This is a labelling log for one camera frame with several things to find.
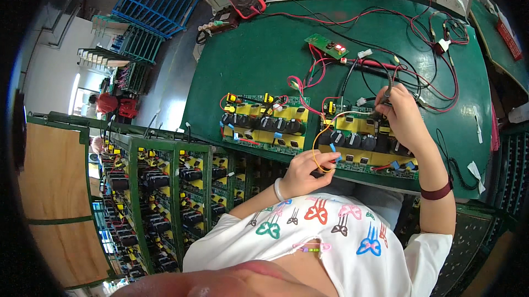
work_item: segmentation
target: woman's hand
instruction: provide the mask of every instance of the woman's hand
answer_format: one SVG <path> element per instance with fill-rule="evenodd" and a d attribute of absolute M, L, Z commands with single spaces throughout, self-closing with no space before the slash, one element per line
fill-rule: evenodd
<path fill-rule="evenodd" d="M 375 109 L 387 116 L 389 125 L 397 140 L 415 155 L 423 154 L 433 148 L 437 150 L 422 117 L 415 99 L 404 85 L 398 83 L 389 95 L 393 107 L 379 104 L 388 87 L 382 88 L 374 101 Z"/>
<path fill-rule="evenodd" d="M 295 156 L 290 161 L 287 174 L 279 182 L 281 195 L 285 199 L 307 195 L 316 189 L 325 187 L 331 182 L 336 164 L 330 163 L 330 161 L 340 157 L 340 153 L 322 154 L 321 151 L 314 150 L 314 155 L 321 167 L 330 169 L 331 171 L 319 178 L 315 178 L 311 175 L 311 172 L 317 169 L 318 166 L 314 162 L 312 150 L 307 150 Z"/>

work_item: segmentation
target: circuit board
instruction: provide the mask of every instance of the circuit board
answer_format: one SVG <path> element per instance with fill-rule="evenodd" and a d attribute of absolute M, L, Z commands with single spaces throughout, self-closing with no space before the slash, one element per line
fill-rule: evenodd
<path fill-rule="evenodd" d="M 292 156 L 303 151 L 308 110 L 301 105 L 298 97 L 289 98 L 286 103 L 283 99 L 278 101 L 278 104 L 282 104 L 280 110 L 268 109 L 269 117 L 265 115 L 266 106 L 262 104 L 265 102 L 264 95 L 240 97 L 245 99 L 240 103 L 227 103 L 224 107 L 229 112 L 221 118 L 223 141 Z M 310 98 L 304 100 L 310 106 Z"/>
<path fill-rule="evenodd" d="M 305 42 L 315 46 L 319 50 L 325 52 L 327 55 L 336 58 L 337 60 L 345 57 L 349 50 L 339 43 L 333 42 L 326 37 L 314 33 L 305 39 Z"/>
<path fill-rule="evenodd" d="M 383 116 L 369 114 L 373 111 L 371 108 L 331 103 L 324 105 L 324 111 L 328 115 L 321 122 L 321 130 L 328 124 L 331 126 L 318 137 L 318 149 L 331 152 L 332 144 L 341 153 L 342 159 L 336 162 L 336 168 L 402 179 L 419 178 L 413 153 L 398 142 Z M 367 114 L 341 115 L 332 122 L 343 111 Z"/>

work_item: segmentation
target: woman's right hand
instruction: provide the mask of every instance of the woman's right hand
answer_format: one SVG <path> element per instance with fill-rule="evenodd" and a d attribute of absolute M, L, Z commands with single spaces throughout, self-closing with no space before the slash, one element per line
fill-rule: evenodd
<path fill-rule="evenodd" d="M 435 146 L 422 117 L 415 99 L 401 83 L 395 84 L 389 95 L 393 107 L 379 104 L 388 87 L 382 88 L 375 100 L 375 110 L 387 117 L 389 125 L 397 140 L 414 155 L 427 151 Z"/>

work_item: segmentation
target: power outlet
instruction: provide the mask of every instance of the power outlet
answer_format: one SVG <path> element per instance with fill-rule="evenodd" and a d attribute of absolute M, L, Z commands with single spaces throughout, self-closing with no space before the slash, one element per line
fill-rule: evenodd
<path fill-rule="evenodd" d="M 466 12 L 468 11 L 468 0 L 461 0 L 461 2 L 463 2 L 463 6 L 465 7 L 464 9 L 458 0 L 436 0 L 435 2 L 454 12 L 457 12 L 461 16 L 466 16 Z"/>

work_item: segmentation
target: white paper tag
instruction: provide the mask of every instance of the white paper tag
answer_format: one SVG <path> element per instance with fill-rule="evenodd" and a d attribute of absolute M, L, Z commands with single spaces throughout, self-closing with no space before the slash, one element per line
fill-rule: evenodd
<path fill-rule="evenodd" d="M 470 173 L 472 173 L 472 175 L 475 176 L 479 181 L 479 194 L 483 193 L 485 191 L 485 186 L 481 183 L 481 175 L 479 174 L 478 166 L 473 161 L 472 163 L 468 164 L 467 168 L 469 169 Z"/>

